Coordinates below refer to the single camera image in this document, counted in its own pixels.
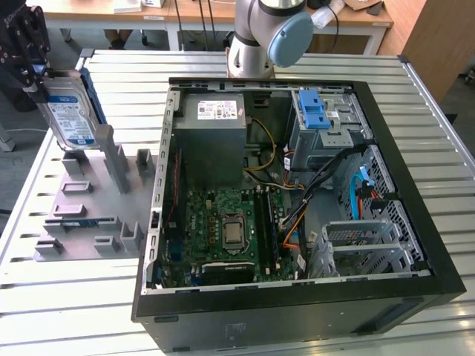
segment yellow wire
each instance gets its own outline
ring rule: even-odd
[[[294,232],[294,230],[297,228],[299,222],[302,220],[302,218],[304,217],[305,213],[307,212],[307,208],[305,208],[305,210],[301,213],[301,215],[298,217],[298,219],[294,222],[294,225],[292,225],[292,228],[290,229],[289,233],[287,234],[287,236],[285,237],[285,240],[284,240],[284,247],[289,247],[289,246],[293,246],[293,244],[291,243],[287,243],[287,241],[289,241],[290,239],[290,235],[292,235],[292,232]]]
[[[264,131],[266,131],[266,134],[267,136],[269,136],[271,142],[272,142],[272,155],[270,157],[270,160],[268,161],[268,163],[266,163],[265,165],[259,165],[258,167],[245,167],[244,170],[245,171],[260,171],[261,169],[264,169],[264,168],[267,168],[269,167],[272,162],[274,162],[274,158],[275,158],[275,142],[274,142],[274,137],[272,137],[271,133],[269,132],[269,130],[267,130],[266,126],[264,126],[264,124],[258,120],[258,119],[255,119],[255,118],[252,118],[253,121],[256,121],[262,128]]]

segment white label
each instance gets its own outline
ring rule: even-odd
[[[237,120],[238,103],[213,100],[198,103],[198,120]]]
[[[284,168],[286,170],[290,171],[290,158],[289,157],[284,158]]]
[[[304,258],[302,257],[301,254],[298,255],[297,264],[301,268],[302,271],[305,271],[306,263],[305,263],[305,260],[304,260]]]
[[[327,117],[338,119],[340,116],[338,115],[338,111],[327,111]]]
[[[78,222],[64,222],[63,226],[81,226]]]
[[[316,232],[311,231],[310,235],[309,235],[309,238],[308,238],[308,242],[309,243],[314,243],[317,240],[317,236],[318,236],[318,234]]]
[[[163,16],[143,16],[143,19],[151,21],[163,21],[165,18]]]
[[[63,137],[75,145],[92,145],[94,136],[75,96],[50,96],[48,106]]]

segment floor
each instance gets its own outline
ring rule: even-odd
[[[107,49],[109,44],[101,30],[73,30],[73,40],[65,43],[58,30],[49,31],[52,51],[48,55],[54,68],[72,68],[77,62],[83,47]],[[128,50],[168,50],[168,40],[163,31],[148,31],[148,47],[142,45],[139,31],[134,31],[129,38]],[[212,50],[222,50],[225,33],[217,34],[217,41],[209,39]],[[186,31],[184,40],[187,50],[204,50],[202,33]],[[448,95],[442,102],[445,113],[457,113],[454,123],[457,133],[472,154],[475,154],[475,83],[465,85],[463,79],[457,79]],[[0,94],[0,124],[5,130],[33,128],[46,130],[41,114],[38,111],[18,113]],[[44,132],[13,131],[9,132],[16,143],[11,153],[0,152],[0,209],[13,209],[15,201],[22,189],[28,171],[42,143]],[[0,233],[7,222],[7,216],[0,214]]]

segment white metal table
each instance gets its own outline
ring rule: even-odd
[[[138,148],[158,152],[170,76],[226,75],[223,53],[102,50],[85,65],[114,126],[115,142],[132,154]],[[412,67],[395,57],[314,55],[291,68],[276,68],[276,75],[370,84],[468,291],[387,334],[219,355],[473,355],[475,163]],[[32,260],[64,172],[61,157],[49,131],[0,239],[0,354],[160,355],[142,326],[130,321],[137,259]]]

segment table leg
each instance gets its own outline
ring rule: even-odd
[[[368,43],[363,52],[365,56],[375,56],[378,54],[379,46],[381,46],[385,33],[386,27],[373,27],[373,33],[368,39]]]
[[[65,40],[65,42],[69,42],[72,39],[70,28],[60,28],[59,30],[61,31],[62,38]]]
[[[166,24],[166,32],[168,35],[168,44],[170,46],[170,50],[181,50],[180,48],[180,40],[179,40],[179,32],[180,28],[178,23],[169,22]]]

